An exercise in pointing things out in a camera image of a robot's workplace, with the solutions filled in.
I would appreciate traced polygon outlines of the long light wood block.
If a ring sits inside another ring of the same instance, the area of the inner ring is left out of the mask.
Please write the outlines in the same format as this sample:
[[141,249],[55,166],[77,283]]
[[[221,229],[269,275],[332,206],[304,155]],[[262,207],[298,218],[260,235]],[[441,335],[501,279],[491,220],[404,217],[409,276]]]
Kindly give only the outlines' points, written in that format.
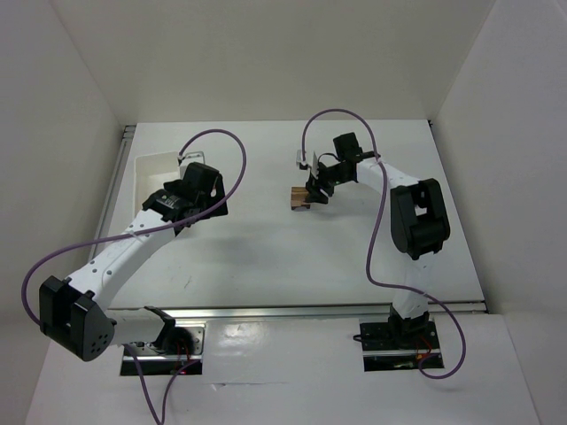
[[307,202],[307,196],[309,195],[308,191],[304,187],[292,187],[291,188],[291,201],[290,206],[299,206],[299,205],[310,205]]

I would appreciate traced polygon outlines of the white plastic bin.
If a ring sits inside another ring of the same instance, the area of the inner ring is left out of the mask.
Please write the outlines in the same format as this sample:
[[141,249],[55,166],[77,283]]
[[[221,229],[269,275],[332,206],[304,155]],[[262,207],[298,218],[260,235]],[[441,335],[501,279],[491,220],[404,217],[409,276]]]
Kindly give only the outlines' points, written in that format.
[[177,153],[170,151],[137,157],[134,174],[134,215],[137,215],[152,193],[162,189],[165,182],[180,178]]

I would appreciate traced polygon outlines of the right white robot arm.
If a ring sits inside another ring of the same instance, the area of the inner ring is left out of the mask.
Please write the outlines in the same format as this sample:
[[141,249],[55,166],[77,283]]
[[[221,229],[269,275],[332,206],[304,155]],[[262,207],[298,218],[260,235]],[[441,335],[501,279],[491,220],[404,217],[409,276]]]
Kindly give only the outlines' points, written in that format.
[[[334,189],[348,182],[364,184],[380,195],[365,272],[373,285],[395,291],[387,321],[391,343],[399,347],[412,344],[426,333],[433,256],[450,236],[440,184],[435,179],[419,180],[376,158],[372,151],[363,151],[354,133],[340,135],[333,143],[334,166],[324,165],[316,156],[307,158],[304,148],[298,151],[298,167],[309,171],[306,202],[327,204]],[[390,203],[392,242],[407,260],[402,284],[382,283],[371,275],[372,253],[386,202]]]

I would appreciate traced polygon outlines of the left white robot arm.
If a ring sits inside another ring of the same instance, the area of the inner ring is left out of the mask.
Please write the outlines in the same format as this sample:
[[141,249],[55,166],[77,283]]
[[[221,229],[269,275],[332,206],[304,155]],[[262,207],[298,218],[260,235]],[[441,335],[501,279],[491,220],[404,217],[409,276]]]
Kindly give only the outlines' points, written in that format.
[[150,344],[157,352],[190,348],[190,333],[163,310],[109,307],[137,270],[190,226],[191,218],[227,214],[224,196],[217,169],[189,163],[182,178],[164,183],[143,202],[120,241],[66,279],[51,276],[41,285],[41,331],[83,361],[96,359],[113,344]]

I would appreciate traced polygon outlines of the left aluminium rail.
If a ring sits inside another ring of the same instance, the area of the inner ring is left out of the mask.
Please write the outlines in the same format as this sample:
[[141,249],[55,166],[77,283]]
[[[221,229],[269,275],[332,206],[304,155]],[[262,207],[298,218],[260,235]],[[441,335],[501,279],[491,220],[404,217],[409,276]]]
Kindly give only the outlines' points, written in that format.
[[130,124],[123,128],[119,151],[113,166],[113,172],[106,191],[105,201],[97,224],[95,239],[108,235],[116,199],[120,190],[121,181],[127,164],[128,155],[136,133],[137,124]]

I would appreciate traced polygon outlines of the aluminium rail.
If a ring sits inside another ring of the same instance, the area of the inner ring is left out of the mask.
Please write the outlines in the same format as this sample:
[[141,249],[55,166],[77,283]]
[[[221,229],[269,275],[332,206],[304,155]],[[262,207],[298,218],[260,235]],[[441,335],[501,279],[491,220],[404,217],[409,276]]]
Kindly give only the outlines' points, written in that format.
[[[448,303],[448,309],[453,314],[484,314],[487,307],[484,301]],[[108,309],[105,316],[117,321],[119,317],[132,315],[137,308]],[[371,319],[387,317],[390,306],[387,304],[358,304],[358,305],[292,305],[292,306],[248,306],[222,308],[166,308],[160,311],[176,321],[267,321],[295,319],[342,319],[358,318]]]
[[120,190],[121,181],[127,164],[128,155],[136,133],[137,124],[130,124],[123,128],[119,151],[113,166],[113,172],[106,191],[105,201],[97,224],[95,239],[108,235],[116,199]]

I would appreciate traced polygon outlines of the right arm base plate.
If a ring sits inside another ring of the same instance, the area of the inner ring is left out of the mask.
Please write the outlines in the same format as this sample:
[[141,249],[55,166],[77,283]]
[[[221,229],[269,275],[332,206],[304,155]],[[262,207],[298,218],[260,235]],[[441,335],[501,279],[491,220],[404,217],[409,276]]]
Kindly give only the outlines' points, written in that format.
[[444,362],[437,329],[429,321],[425,331],[401,342],[396,341],[386,322],[361,323],[353,340],[361,345],[365,372],[442,369]]

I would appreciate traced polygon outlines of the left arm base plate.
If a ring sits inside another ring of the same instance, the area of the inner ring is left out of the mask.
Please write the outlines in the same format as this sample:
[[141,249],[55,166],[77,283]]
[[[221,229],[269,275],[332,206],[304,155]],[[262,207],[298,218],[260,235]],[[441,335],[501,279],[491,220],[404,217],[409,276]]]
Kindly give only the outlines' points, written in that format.
[[165,349],[143,342],[133,343],[131,348],[144,376],[170,376],[179,369],[181,375],[202,375],[205,335],[204,323],[190,323],[175,333]]

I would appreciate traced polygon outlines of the front aluminium rail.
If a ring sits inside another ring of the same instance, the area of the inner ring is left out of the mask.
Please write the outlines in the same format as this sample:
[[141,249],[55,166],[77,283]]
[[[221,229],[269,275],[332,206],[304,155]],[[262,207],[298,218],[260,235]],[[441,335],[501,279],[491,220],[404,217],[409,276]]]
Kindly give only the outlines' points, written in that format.
[[[453,314],[484,314],[487,307],[484,301],[448,303],[448,309]],[[119,317],[132,315],[137,308],[108,309],[105,316],[117,321]],[[358,305],[292,305],[292,306],[248,306],[222,308],[166,308],[160,311],[176,321],[267,321],[295,319],[342,319],[358,318],[371,319],[387,317],[390,306],[387,304],[358,304]]]

